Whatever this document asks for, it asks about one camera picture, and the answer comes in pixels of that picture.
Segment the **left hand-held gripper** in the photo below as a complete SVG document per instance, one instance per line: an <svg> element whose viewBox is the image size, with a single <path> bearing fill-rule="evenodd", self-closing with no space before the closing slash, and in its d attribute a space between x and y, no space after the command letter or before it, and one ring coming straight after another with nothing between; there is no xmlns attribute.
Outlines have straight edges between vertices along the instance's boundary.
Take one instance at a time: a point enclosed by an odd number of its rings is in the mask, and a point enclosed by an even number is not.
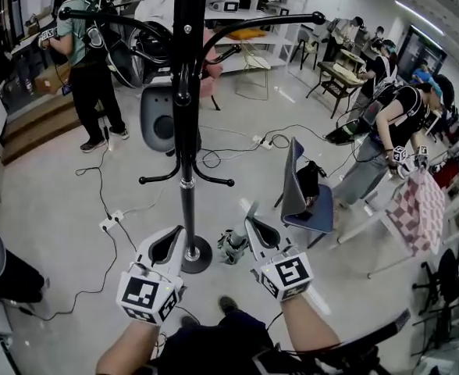
<svg viewBox="0 0 459 375"><path fill-rule="evenodd" d="M128 317L162 325L180 302L186 236L184 227L176 226L143 240L119 280L116 303Z"/></svg>

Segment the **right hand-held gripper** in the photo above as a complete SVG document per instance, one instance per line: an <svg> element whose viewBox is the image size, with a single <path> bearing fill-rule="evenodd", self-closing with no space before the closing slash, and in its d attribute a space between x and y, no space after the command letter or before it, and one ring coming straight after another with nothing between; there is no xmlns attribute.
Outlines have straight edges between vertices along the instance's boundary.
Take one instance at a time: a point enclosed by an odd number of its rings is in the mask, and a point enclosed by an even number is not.
<svg viewBox="0 0 459 375"><path fill-rule="evenodd" d="M251 269L255 280L279 302L306 292L313 280L306 254L300 252L289 237L255 218L258 200L250 203L241 198L240 207L244 218L248 214L244 226L255 258Z"/></svg>

